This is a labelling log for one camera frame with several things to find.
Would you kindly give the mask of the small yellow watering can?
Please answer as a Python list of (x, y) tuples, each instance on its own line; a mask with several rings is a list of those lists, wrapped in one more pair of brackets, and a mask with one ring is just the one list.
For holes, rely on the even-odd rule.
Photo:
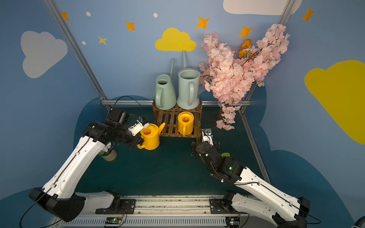
[(178, 132), (186, 137), (194, 130), (194, 115), (191, 112), (182, 112), (178, 115)]

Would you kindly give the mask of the large light blue watering can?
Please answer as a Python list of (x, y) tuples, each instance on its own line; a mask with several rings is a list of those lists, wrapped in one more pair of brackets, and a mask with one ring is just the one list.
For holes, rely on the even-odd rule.
[(188, 68), (186, 63), (186, 51), (183, 54), (183, 69), (178, 72), (178, 98), (177, 104), (185, 110), (196, 108), (200, 100), (198, 98), (199, 78), (198, 70)]

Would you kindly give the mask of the green watering can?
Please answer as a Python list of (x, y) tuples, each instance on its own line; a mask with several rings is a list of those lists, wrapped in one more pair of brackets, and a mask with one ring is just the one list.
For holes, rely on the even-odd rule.
[(175, 107), (177, 97), (172, 82), (175, 60), (172, 59), (169, 75), (163, 74), (156, 79), (155, 106), (161, 110), (169, 110)]

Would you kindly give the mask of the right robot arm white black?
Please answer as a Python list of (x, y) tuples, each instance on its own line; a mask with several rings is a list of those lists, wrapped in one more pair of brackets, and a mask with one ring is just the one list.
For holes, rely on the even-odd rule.
[(256, 197), (250, 199), (237, 192), (228, 191), (221, 201), (223, 207), (254, 215), (277, 228), (308, 226), (308, 199), (296, 198), (280, 191), (237, 160), (221, 155), (218, 145), (193, 142), (192, 155), (201, 158), (215, 180), (233, 184)]

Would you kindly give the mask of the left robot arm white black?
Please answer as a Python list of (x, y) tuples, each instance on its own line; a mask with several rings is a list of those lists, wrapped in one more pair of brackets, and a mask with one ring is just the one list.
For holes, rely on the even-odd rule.
[(90, 123), (74, 151), (57, 173), (41, 188), (34, 188), (29, 197), (44, 210), (65, 222), (70, 222), (79, 214), (116, 213), (121, 210), (120, 196), (113, 191), (77, 193), (75, 191), (81, 177), (105, 146), (113, 141), (126, 143), (130, 148), (143, 142), (140, 132), (149, 123), (139, 119), (130, 127), (119, 123)]

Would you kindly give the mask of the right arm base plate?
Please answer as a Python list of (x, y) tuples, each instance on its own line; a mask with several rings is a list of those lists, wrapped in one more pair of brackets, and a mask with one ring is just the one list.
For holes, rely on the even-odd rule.
[(232, 201), (228, 199), (217, 199), (210, 197), (208, 199), (210, 204), (211, 214), (247, 214), (246, 212), (238, 212), (232, 206)]

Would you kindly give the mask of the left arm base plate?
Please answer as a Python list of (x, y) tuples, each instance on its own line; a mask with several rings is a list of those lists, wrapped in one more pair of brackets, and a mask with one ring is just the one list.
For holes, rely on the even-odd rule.
[(136, 206), (135, 199), (115, 198), (109, 208), (97, 209), (96, 214), (134, 214)]

